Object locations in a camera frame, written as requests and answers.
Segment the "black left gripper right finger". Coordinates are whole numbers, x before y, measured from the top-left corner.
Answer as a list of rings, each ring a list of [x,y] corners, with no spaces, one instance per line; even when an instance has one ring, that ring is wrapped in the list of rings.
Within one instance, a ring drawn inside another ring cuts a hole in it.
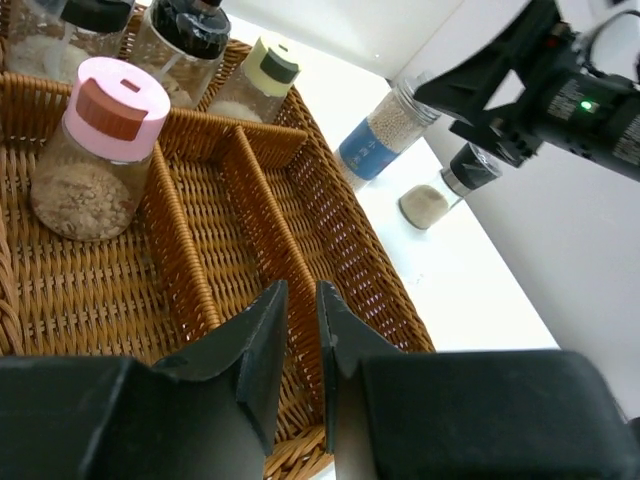
[[[564,350],[406,353],[316,287],[326,446],[340,479],[635,479],[607,383]]]

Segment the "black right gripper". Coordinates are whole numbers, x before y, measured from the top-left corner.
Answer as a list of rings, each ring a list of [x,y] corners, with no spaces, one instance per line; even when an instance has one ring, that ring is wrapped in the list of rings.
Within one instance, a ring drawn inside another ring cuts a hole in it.
[[[515,168],[548,143],[639,177],[639,83],[597,69],[607,28],[580,35],[553,1],[530,1],[489,44],[420,85],[416,101],[453,118],[450,131]]]

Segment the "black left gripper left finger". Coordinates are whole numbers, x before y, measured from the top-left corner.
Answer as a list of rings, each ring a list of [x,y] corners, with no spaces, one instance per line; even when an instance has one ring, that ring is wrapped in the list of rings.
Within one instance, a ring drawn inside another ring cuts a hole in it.
[[[127,356],[1,361],[5,479],[259,479],[274,445],[288,286],[199,340]]]

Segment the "silver-lid jar blue label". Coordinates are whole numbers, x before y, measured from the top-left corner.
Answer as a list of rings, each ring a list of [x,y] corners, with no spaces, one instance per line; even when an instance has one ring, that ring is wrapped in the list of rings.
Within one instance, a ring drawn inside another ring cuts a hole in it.
[[[417,88],[431,79],[428,71],[402,79],[336,149],[334,158],[354,191],[374,180],[440,117],[414,99]]]

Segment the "pink-lid spice bottle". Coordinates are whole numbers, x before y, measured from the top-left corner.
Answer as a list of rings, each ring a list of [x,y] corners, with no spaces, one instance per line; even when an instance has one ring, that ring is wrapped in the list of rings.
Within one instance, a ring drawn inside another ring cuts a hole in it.
[[[125,231],[170,107],[161,84],[139,67],[108,57],[83,61],[31,177],[36,217],[72,240],[107,240]]]

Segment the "yellow-lid white jar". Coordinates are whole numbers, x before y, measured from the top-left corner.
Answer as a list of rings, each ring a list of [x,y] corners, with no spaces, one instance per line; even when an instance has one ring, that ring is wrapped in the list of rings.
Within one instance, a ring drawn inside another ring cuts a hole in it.
[[[295,48],[280,34],[262,34],[215,94],[207,112],[272,123],[301,71]]]

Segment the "black-lid jar beige contents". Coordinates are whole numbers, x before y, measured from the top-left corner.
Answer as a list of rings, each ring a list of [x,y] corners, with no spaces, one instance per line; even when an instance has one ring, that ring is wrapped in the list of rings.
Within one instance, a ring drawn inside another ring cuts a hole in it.
[[[171,104],[194,109],[230,39],[220,0],[156,0],[145,10],[129,61],[165,89]]]

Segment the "black-lid jar white powder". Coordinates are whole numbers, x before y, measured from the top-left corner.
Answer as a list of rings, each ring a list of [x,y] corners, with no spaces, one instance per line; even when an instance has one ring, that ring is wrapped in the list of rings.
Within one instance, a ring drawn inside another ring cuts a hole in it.
[[[132,1],[13,1],[6,68],[71,83],[83,61],[118,55],[133,10]]]

